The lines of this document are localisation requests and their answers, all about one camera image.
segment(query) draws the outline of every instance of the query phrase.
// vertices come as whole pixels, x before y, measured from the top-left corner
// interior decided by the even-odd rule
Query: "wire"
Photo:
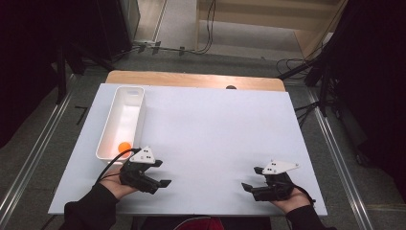
[[[99,175],[98,179],[96,180],[96,183],[99,183],[102,180],[102,177],[104,176],[104,174],[107,172],[107,170],[114,164],[114,162],[116,162],[120,157],[122,157],[124,154],[132,151],[134,152],[134,155],[137,154],[137,152],[139,152],[141,149],[127,149],[125,151],[122,151],[120,154],[118,154],[112,161],[110,161],[110,163],[108,163],[108,165],[104,168],[104,170],[101,172],[101,174]]]
[[[312,56],[314,53],[316,53],[318,50],[323,49],[326,46],[326,44],[324,44],[322,42],[322,46],[320,46],[319,48],[317,48],[316,50],[314,50],[313,52],[311,52],[308,56],[306,56],[305,58],[301,59],[301,58],[284,58],[284,59],[280,59],[277,61],[277,71],[278,73],[281,75],[283,74],[280,70],[280,62],[285,60],[285,65],[286,67],[289,69],[288,71],[291,71],[293,68],[291,68],[289,66],[289,61],[301,61],[302,64],[307,64],[308,60],[306,60],[308,57]],[[298,77],[298,78],[290,78],[292,80],[301,80],[303,78],[305,78],[305,76],[308,74],[308,71],[304,70],[301,73],[299,73],[300,75],[303,75],[302,77]]]
[[[200,50],[181,50],[181,49],[167,48],[167,47],[159,47],[159,49],[160,50],[165,50],[165,51],[185,52],[185,53],[194,54],[194,55],[204,55],[204,54],[206,54],[210,50],[210,48],[212,47],[212,44],[213,44],[215,4],[216,4],[216,0],[213,0],[210,7],[209,7],[208,14],[207,14],[206,29],[207,29],[207,32],[208,32],[208,39],[207,39],[206,45],[205,45],[205,47],[203,49],[200,49]],[[155,49],[156,47],[145,46],[145,48]]]

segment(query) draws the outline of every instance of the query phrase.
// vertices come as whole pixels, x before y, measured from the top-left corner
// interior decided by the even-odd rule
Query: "metal bar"
[[[63,99],[63,101],[61,101],[60,104],[56,105],[56,107],[54,108],[50,118],[48,119],[48,122],[42,129],[18,176],[14,179],[12,185],[6,192],[6,195],[3,197],[0,206],[0,229],[6,228],[6,225],[11,217],[12,212],[14,211],[15,206],[24,193],[24,190],[34,173],[34,170],[38,165],[44,150],[47,148],[48,143],[51,140],[54,131],[60,121],[60,118],[62,117],[66,106],[71,99],[73,88],[76,85],[76,80],[77,78],[72,75],[69,80],[69,84],[71,86],[68,94]]]
[[[309,88],[309,98],[312,103],[318,101],[317,93],[314,89]],[[334,135],[328,123],[328,118],[324,117],[320,109],[316,108],[316,117],[319,125],[325,135],[328,149],[331,153],[332,159],[334,161],[335,168],[340,176],[341,182],[343,183],[344,189],[346,191],[347,197],[349,198],[350,206],[354,212],[355,218],[358,222],[359,228],[362,230],[373,230],[371,220],[368,216],[367,209],[362,201],[361,195],[359,194],[355,183],[350,175],[350,171],[347,168],[347,164],[343,158],[343,155],[335,141]]]

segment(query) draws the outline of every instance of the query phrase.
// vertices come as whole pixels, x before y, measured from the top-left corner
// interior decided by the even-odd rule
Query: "floor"
[[[187,0],[139,0],[142,17],[135,42],[153,46],[154,42],[161,41],[161,47],[194,49],[194,4]],[[200,22],[199,47],[207,40],[205,23]],[[287,71],[300,63],[279,62],[285,58],[303,58],[292,31],[215,22],[214,42],[206,56],[180,57],[177,52],[164,50],[154,55],[146,50],[131,53],[114,65],[125,70],[275,77],[279,71]],[[83,114],[85,118],[83,108],[91,106],[107,74],[99,66],[89,66],[84,76],[72,76],[70,94],[63,104],[55,106],[57,92],[51,92],[12,140],[0,149],[0,161],[7,162],[0,169],[0,196],[3,197],[0,229],[39,229],[49,219],[47,210],[53,193],[84,122],[81,119]],[[285,86],[295,107],[307,105],[317,97],[318,88],[304,86],[302,75],[286,80]],[[303,127],[304,140],[329,213],[323,222],[339,229],[404,229],[406,207],[392,179],[379,169],[356,163],[355,148],[346,131],[330,110],[327,113],[327,118],[323,118],[316,110]],[[56,125],[52,126],[49,121],[56,121]],[[37,142],[38,137],[44,146]],[[339,162],[337,164],[340,161],[336,158],[337,152],[350,177],[340,173],[343,167],[340,169]],[[348,188],[351,182],[355,190]],[[354,199],[354,193],[360,199]],[[6,198],[16,202],[4,205]],[[363,225],[364,218],[357,216],[362,210],[354,209],[359,207],[354,206],[354,201],[362,204],[370,222]],[[128,229],[131,221],[131,217],[118,216],[113,229]],[[284,218],[272,218],[272,221],[274,229],[288,229]],[[62,222],[63,218],[58,217],[48,229],[57,229]]]

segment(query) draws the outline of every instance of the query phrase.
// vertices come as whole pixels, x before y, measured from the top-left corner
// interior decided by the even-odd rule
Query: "black cable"
[[[194,54],[194,55],[204,55],[206,54],[210,48],[212,47],[213,44],[213,37],[214,37],[214,16],[215,16],[215,4],[216,0],[213,0],[210,7],[209,11],[207,14],[207,19],[206,19],[206,29],[208,32],[208,39],[206,42],[206,45],[203,49],[200,50],[181,50],[181,49],[175,49],[175,48],[166,48],[166,47],[159,47],[160,50],[165,50],[165,51],[174,51],[174,52],[185,52],[189,54]]]
[[[107,170],[114,164],[114,162],[116,162],[120,157],[122,157],[124,154],[133,151],[134,154],[137,154],[137,152],[139,152],[141,149],[127,149],[125,151],[122,151],[120,154],[118,154],[112,161],[110,161],[110,163],[108,163],[108,165],[104,168],[104,170],[101,172],[101,174],[99,175],[98,179],[96,180],[96,183],[99,183],[102,180],[102,177],[104,176],[104,174],[107,172]]]

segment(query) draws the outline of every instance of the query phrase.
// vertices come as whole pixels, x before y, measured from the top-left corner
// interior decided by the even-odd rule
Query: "gray floor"
[[[170,24],[169,19],[177,15],[176,10],[182,9],[182,12],[186,12],[185,8],[191,7],[187,5],[186,1],[180,0],[168,2],[158,33],[158,39],[162,40],[163,46],[165,44],[177,47],[192,44],[193,37],[180,34],[175,29],[170,30],[170,25],[173,26],[173,23]],[[236,25],[230,25],[229,30],[232,31],[235,28],[237,28]],[[257,27],[250,30],[261,32]],[[251,49],[248,45],[242,45],[243,42],[248,42],[251,46],[253,46],[252,43],[255,43],[252,42],[254,38],[247,37],[247,35],[238,36],[232,33],[228,35],[240,37],[241,41],[224,39],[233,40],[233,42],[221,45],[215,43],[214,40],[214,46],[209,54],[204,56],[185,54],[179,57],[176,52],[168,51],[160,51],[153,55],[151,50],[145,50],[140,54],[134,52],[124,56],[114,65],[122,70],[274,77],[278,75],[276,64],[279,59],[300,56],[294,35],[289,31],[280,29],[273,31],[272,41],[279,41],[283,45],[268,44],[270,51]],[[84,122],[82,120],[78,124],[83,110],[76,106],[91,106],[97,89],[100,83],[105,81],[107,74],[99,66],[90,66],[86,69],[84,76],[75,77],[76,81],[71,85],[72,95],[70,101],[67,102],[66,110],[45,148],[27,188],[13,210],[6,229],[39,229],[50,217],[47,212],[53,199],[53,191],[62,177]],[[285,86],[294,106],[310,103],[309,89],[303,85],[301,80],[287,80]],[[0,161],[3,162],[3,167],[0,168],[2,174],[0,196],[6,194],[24,165],[42,128],[55,109],[55,100],[56,91],[53,91],[15,133],[12,140],[0,149]],[[329,110],[327,112],[328,122],[367,207],[374,229],[405,229],[406,209],[392,179],[379,169],[364,168],[356,164],[354,146],[341,123]],[[329,213],[327,217],[323,218],[323,222],[326,225],[336,226],[338,229],[358,229],[345,188],[334,167],[325,136],[314,113],[310,114],[304,124],[303,136]],[[274,229],[288,229],[284,218],[272,218],[272,220]],[[62,222],[63,218],[58,217],[48,229],[57,229]],[[130,224],[131,217],[118,217],[118,222],[113,229],[128,229]]]

